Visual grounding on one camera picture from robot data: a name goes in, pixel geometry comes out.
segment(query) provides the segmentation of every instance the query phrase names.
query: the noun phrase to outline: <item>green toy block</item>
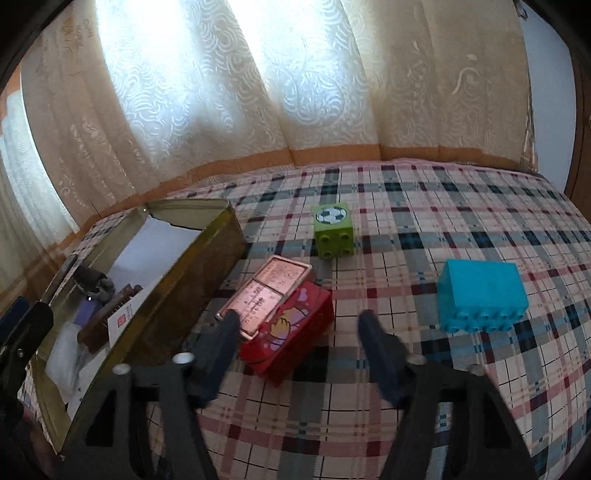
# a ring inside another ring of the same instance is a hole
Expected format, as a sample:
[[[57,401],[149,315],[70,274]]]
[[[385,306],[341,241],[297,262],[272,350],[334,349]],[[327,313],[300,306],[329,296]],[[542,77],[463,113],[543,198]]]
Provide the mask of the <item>green toy block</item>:
[[[346,203],[319,205],[314,213],[314,238],[320,258],[353,255],[353,222]]]

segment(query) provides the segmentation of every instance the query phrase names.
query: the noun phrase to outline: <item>tablecloth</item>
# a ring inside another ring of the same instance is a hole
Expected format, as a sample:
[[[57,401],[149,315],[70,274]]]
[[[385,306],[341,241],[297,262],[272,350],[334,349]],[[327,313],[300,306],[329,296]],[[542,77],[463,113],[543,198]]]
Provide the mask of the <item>tablecloth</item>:
[[[547,180],[401,160],[243,176],[174,196],[227,198],[247,241],[187,347],[272,254],[311,263],[335,303],[334,325],[280,387],[235,360],[219,398],[198,413],[220,478],[379,477],[401,413],[369,381],[356,335],[362,309],[376,311],[412,352],[454,368],[484,365],[541,478],[558,478],[581,447],[591,428],[591,226]],[[355,255],[326,261],[311,211],[333,202],[349,206]],[[80,260],[124,216],[95,225]],[[530,303],[525,318],[508,333],[442,332],[436,282],[448,258],[515,263]],[[154,466],[169,478],[160,409],[148,413]],[[444,446],[449,411],[433,420]],[[433,456],[431,477],[441,461]]]

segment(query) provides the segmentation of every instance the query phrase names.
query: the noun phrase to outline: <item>wall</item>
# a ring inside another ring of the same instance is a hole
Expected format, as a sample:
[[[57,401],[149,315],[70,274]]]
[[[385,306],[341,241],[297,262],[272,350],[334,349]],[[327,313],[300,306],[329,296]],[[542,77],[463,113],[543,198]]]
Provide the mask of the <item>wall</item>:
[[[521,20],[530,66],[539,172],[564,191],[573,156],[576,97],[569,49],[531,8]]]

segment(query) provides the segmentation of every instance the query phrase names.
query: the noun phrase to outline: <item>red toy block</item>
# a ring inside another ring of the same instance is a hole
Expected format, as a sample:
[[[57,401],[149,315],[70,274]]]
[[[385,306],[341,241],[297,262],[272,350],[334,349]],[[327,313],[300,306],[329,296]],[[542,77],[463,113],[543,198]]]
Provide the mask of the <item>red toy block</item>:
[[[334,320],[332,292],[304,282],[256,337],[242,343],[239,356],[260,377],[279,385]]]

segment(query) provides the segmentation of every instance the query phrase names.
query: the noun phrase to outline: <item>beige curtain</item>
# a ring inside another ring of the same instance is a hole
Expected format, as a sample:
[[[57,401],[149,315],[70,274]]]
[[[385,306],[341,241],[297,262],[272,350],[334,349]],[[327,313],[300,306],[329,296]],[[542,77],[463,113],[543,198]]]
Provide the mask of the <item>beige curtain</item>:
[[[215,174],[404,156],[519,168],[511,0],[76,0],[22,66],[76,223]]]
[[[0,95],[0,314],[38,300],[64,261],[76,224],[37,155],[17,70]]]

